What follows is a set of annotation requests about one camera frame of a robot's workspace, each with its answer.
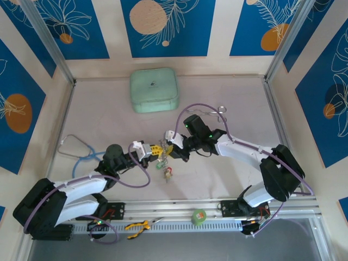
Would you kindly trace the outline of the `metal key organizer disc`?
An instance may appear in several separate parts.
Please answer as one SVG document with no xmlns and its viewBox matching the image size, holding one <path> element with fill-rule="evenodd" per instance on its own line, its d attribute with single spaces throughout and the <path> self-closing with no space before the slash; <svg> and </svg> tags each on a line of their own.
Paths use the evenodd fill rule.
<svg viewBox="0 0 348 261">
<path fill-rule="evenodd" d="M 163 173 L 165 181 L 168 183 L 172 178 L 172 167 L 169 166 L 168 155 L 170 146 L 166 141 L 159 140 L 160 154 L 158 156 L 158 163 L 156 164 L 157 170 L 160 170 Z"/>
</svg>

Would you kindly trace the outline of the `metal forceps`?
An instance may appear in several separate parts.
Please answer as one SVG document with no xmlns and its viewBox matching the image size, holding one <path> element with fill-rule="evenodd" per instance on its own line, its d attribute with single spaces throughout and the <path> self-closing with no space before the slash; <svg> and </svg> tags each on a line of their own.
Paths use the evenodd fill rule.
<svg viewBox="0 0 348 261">
<path fill-rule="evenodd" d="M 188 109 L 186 110 L 187 113 L 189 114 L 196 114 L 199 116 L 207 115 L 207 116 L 212 116 L 216 117 L 218 122 L 223 122 L 222 118 L 227 121 L 227 118 L 225 117 L 225 113 L 227 112 L 227 108 L 224 106 L 220 106 L 217 108 L 217 111 L 205 111 L 201 109 Z"/>
</svg>

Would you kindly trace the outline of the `blue stethoscope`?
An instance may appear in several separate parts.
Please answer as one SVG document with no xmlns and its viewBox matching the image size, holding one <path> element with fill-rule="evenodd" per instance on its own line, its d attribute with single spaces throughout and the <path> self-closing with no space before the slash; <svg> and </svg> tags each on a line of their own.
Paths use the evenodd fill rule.
<svg viewBox="0 0 348 261">
<path fill-rule="evenodd" d="M 64 146 L 67 145 L 74 145 L 73 143 L 76 143 L 77 145 L 81 145 L 82 147 L 84 147 L 87 150 L 87 154 L 80 156 L 77 154 L 73 154 L 70 152 L 70 150 L 64 150 Z M 72 169 L 72 178 L 76 177 L 76 169 L 78 167 L 78 165 L 85 161 L 85 162 L 89 162 L 89 161 L 101 161 L 100 156 L 103 156 L 105 154 L 105 152 L 96 152 L 96 150 L 90 146 L 89 144 L 87 144 L 85 141 L 83 141 L 82 139 L 80 139 L 79 137 L 77 137 L 74 134 L 68 134 L 67 136 L 65 136 L 59 143 L 58 148 L 57 148 L 57 152 L 63 156 L 66 157 L 70 157 L 70 158 L 74 158 L 76 160 L 73 169 Z"/>
</svg>

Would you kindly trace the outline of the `mint green zip case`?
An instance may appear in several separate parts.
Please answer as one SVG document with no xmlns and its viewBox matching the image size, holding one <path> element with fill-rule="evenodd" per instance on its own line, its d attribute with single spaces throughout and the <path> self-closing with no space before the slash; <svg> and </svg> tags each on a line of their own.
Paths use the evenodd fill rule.
<svg viewBox="0 0 348 261">
<path fill-rule="evenodd" d="M 175 110 L 179 106 L 179 83 L 169 67 L 138 70 L 129 78 L 130 100 L 136 113 Z"/>
</svg>

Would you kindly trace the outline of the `green tape roll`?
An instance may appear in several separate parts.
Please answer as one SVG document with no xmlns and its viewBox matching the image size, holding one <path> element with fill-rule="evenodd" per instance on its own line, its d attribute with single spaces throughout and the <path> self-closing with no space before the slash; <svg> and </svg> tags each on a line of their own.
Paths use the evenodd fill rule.
<svg viewBox="0 0 348 261">
<path fill-rule="evenodd" d="M 195 226 L 202 225 L 207 218 L 207 214 L 203 209 L 195 209 L 192 216 L 191 216 L 191 222 Z"/>
</svg>

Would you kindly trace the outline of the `small electronics board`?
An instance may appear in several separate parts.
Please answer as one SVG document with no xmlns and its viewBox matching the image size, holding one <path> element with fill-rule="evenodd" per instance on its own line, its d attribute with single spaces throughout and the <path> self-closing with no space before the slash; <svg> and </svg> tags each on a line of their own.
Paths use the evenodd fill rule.
<svg viewBox="0 0 348 261">
<path fill-rule="evenodd" d="M 88 232 L 104 232 L 109 231 L 109 226 L 103 223 L 102 221 L 93 220 L 87 225 Z"/>
<path fill-rule="evenodd" d="M 242 221 L 242 234 L 254 235 L 263 224 L 271 217 L 270 211 L 266 208 L 259 208 L 255 219 Z"/>
</svg>

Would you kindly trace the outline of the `yellow and black pliers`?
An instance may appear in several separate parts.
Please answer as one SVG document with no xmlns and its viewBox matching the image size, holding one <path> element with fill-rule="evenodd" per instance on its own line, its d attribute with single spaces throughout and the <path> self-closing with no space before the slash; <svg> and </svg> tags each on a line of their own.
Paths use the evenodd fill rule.
<svg viewBox="0 0 348 261">
<path fill-rule="evenodd" d="M 153 220 L 145 220 L 143 222 L 136 222 L 136 223 L 131 223 L 131 224 L 128 224 L 126 227 L 125 227 L 125 230 L 128 231 L 132 228 L 136 228 L 136 227 L 141 227 L 140 230 L 138 232 L 136 232 L 135 234 L 133 235 L 130 235 L 127 237 L 128 240 L 132 240 L 132 239 L 135 239 L 137 238 L 139 235 L 141 235 L 144 231 L 148 231 L 151 229 L 151 227 L 155 224 L 157 224 L 158 222 L 160 222 L 164 217 L 158 217 L 158 218 L 155 218 Z"/>
</svg>

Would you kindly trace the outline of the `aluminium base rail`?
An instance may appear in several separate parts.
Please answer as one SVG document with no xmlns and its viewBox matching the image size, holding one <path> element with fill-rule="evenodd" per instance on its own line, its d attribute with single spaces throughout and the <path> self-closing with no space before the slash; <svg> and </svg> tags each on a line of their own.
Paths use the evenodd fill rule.
<svg viewBox="0 0 348 261">
<path fill-rule="evenodd" d="M 203 209 L 208 220 L 222 218 L 234 220 L 255 219 L 255 217 L 222 217 L 222 212 L 218 209 L 222 200 L 127 201 L 124 202 L 126 206 L 123 221 L 135 222 L 159 217 L 164 217 L 166 221 L 185 221 L 191 219 L 195 209 Z M 53 225 L 56 226 L 77 218 L 80 220 L 92 219 L 93 216 L 89 216 L 89 214 L 94 210 L 95 205 L 96 203 L 93 201 L 74 203 L 70 207 L 64 208 L 58 217 L 53 219 Z M 313 196 L 296 196 L 291 197 L 285 203 L 271 201 L 268 205 L 271 216 L 275 218 L 300 218 L 305 215 L 321 215 L 319 205 Z"/>
</svg>

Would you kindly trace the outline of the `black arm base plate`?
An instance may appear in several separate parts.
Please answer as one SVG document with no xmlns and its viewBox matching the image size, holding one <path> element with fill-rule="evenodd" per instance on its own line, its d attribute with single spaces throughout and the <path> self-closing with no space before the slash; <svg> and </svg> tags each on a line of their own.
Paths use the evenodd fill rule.
<svg viewBox="0 0 348 261">
<path fill-rule="evenodd" d="M 218 209 L 221 210 L 223 218 L 269 218 L 271 215 L 267 202 L 251 207 L 244 200 L 222 200 Z"/>
<path fill-rule="evenodd" d="M 102 220 L 123 220 L 125 206 L 126 204 L 124 202 L 104 202 L 98 206 L 94 213 L 89 214 L 89 216 L 100 218 Z"/>
</svg>

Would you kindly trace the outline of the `aluminium table side rail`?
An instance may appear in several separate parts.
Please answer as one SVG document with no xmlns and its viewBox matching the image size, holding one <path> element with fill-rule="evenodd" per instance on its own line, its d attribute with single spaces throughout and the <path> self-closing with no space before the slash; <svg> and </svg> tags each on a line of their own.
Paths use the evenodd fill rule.
<svg viewBox="0 0 348 261">
<path fill-rule="evenodd" d="M 262 85 L 264 88 L 266 99 L 268 101 L 268 105 L 269 105 L 269 108 L 271 111 L 274 125 L 275 125 L 276 131 L 277 131 L 279 143 L 282 145 L 285 145 L 288 148 L 291 148 L 289 141 L 288 141 L 288 138 L 287 138 L 287 132 L 286 132 L 284 124 L 283 124 L 281 113 L 279 112 L 276 99 L 275 99 L 273 92 L 272 92 L 272 88 L 265 78 L 262 78 Z"/>
<path fill-rule="evenodd" d="M 54 141 L 54 148 L 49 149 L 50 158 L 49 158 L 48 165 L 47 165 L 47 170 L 46 170 L 46 175 L 45 175 L 46 178 L 50 178 L 50 175 L 51 175 L 55 156 L 58 152 L 58 147 L 60 146 L 61 137 L 62 137 L 62 133 L 64 130 L 66 118 L 67 118 L 67 115 L 69 113 L 70 104 L 71 104 L 72 97 L 74 94 L 74 89 L 75 89 L 75 84 L 71 86 L 69 92 L 64 96 L 63 103 L 61 104 L 61 108 L 59 110 L 59 116 L 58 116 L 56 123 L 54 125 L 54 128 L 53 128 L 53 137 L 51 138 L 51 141 Z"/>
</svg>

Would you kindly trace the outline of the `aluminium frame post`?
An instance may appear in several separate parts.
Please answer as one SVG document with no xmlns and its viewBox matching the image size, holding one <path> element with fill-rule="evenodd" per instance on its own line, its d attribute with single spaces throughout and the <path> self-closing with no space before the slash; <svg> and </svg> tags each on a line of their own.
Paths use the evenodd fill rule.
<svg viewBox="0 0 348 261">
<path fill-rule="evenodd" d="M 289 49 L 293 45 L 297 35 L 299 34 L 300 30 L 304 28 L 303 24 L 306 22 L 307 17 L 310 13 L 312 13 L 314 6 L 315 6 L 316 0 L 300 0 L 299 1 L 299 8 L 296 11 L 288 30 L 285 33 L 285 36 L 283 40 L 281 41 L 279 48 L 277 49 L 271 64 L 266 71 L 264 75 L 264 80 L 267 84 L 271 82 L 275 74 L 277 73 L 278 68 L 283 64 L 283 59 L 287 55 Z M 318 25 L 316 28 L 312 31 L 311 34 L 309 34 L 308 26 L 306 26 L 306 35 L 309 35 L 309 39 L 306 41 L 305 46 L 311 39 L 312 35 L 316 31 Z"/>
<path fill-rule="evenodd" d="M 49 31 L 47 25 L 45 24 L 34 3 L 31 0 L 18 0 L 18 2 L 20 3 L 20 6 L 23 12 L 25 13 L 27 19 L 36 31 L 38 37 L 40 38 L 41 42 L 49 52 L 55 64 L 57 65 L 57 67 L 60 68 L 66 80 L 74 87 L 76 80 L 73 77 L 66 63 L 66 60 L 61 50 L 59 49 L 56 41 L 54 40 L 54 37 Z"/>
</svg>

